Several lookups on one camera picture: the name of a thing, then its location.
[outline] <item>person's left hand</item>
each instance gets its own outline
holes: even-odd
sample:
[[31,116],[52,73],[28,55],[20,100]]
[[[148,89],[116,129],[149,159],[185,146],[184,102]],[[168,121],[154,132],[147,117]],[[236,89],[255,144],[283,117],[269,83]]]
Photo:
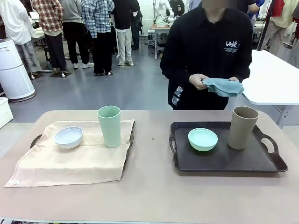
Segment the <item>person's left hand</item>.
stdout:
[[229,80],[230,80],[230,81],[240,82],[236,77],[231,77]]

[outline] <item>cup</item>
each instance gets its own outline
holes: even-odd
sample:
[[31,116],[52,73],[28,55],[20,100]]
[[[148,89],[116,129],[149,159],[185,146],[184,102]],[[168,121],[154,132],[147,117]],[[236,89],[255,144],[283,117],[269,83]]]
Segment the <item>cup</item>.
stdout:
[[121,110],[117,106],[104,106],[98,110],[104,143],[108,148],[121,144]]
[[240,106],[233,111],[228,145],[233,149],[244,149],[256,125],[258,112],[250,107]]

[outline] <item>brown cup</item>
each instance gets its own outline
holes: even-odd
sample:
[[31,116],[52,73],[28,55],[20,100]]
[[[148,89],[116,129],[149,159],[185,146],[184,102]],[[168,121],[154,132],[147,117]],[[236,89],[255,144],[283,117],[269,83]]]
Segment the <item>brown cup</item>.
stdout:
[[228,145],[233,149],[244,149],[256,125],[258,112],[250,107],[240,106],[233,111]]

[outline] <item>white bowl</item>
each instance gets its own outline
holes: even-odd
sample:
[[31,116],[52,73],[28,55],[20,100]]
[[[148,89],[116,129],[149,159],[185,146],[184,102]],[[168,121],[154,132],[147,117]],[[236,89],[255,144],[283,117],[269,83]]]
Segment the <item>white bowl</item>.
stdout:
[[80,127],[67,127],[59,131],[55,136],[56,144],[65,149],[77,147],[82,139],[83,130]]

